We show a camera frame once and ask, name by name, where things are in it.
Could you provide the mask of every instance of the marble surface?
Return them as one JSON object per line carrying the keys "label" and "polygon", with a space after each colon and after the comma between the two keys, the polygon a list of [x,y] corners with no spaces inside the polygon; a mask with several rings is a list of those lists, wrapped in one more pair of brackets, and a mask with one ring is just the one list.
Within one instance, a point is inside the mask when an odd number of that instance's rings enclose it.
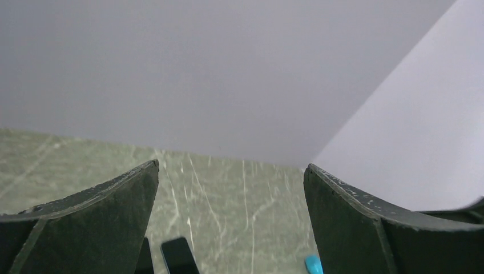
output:
{"label": "marble surface", "polygon": [[61,199],[157,158],[146,235],[185,236],[202,273],[306,273],[317,253],[298,168],[0,129],[0,213]]}

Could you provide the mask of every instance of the cyan object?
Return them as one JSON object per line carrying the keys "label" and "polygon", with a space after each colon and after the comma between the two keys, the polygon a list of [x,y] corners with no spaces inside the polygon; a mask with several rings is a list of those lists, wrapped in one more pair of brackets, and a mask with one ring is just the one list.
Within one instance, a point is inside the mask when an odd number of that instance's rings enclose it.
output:
{"label": "cyan object", "polygon": [[305,259],[309,274],[322,274],[321,260],[316,255],[307,256]]}

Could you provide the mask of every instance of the black object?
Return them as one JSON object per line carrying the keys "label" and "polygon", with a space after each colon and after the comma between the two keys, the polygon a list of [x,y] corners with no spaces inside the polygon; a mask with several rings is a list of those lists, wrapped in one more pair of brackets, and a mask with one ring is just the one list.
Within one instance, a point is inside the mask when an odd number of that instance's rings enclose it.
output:
{"label": "black object", "polygon": [[0,216],[0,273],[129,273],[158,188],[157,160],[115,179]]}
{"label": "black object", "polygon": [[313,164],[304,191],[325,274],[484,273],[484,200],[455,211],[409,211]]}
{"label": "black object", "polygon": [[200,274],[186,238],[166,241],[161,250],[169,274]]}
{"label": "black object", "polygon": [[143,239],[141,251],[138,256],[135,274],[154,274],[153,261],[151,260],[150,242],[148,238]]}

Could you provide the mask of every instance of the black phone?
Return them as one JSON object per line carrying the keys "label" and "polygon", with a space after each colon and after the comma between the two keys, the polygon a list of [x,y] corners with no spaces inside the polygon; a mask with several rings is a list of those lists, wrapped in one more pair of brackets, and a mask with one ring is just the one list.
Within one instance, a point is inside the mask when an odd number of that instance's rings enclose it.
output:
{"label": "black phone", "polygon": [[162,243],[162,254],[169,274],[200,274],[185,237]]}

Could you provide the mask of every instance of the white wall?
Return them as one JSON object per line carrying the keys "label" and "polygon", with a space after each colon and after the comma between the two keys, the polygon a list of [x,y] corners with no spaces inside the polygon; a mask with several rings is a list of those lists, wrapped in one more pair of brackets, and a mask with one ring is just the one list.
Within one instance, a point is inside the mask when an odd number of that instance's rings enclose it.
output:
{"label": "white wall", "polygon": [[0,1],[0,126],[306,166],[452,2]]}
{"label": "white wall", "polygon": [[314,162],[408,209],[484,195],[484,1],[457,1]]}

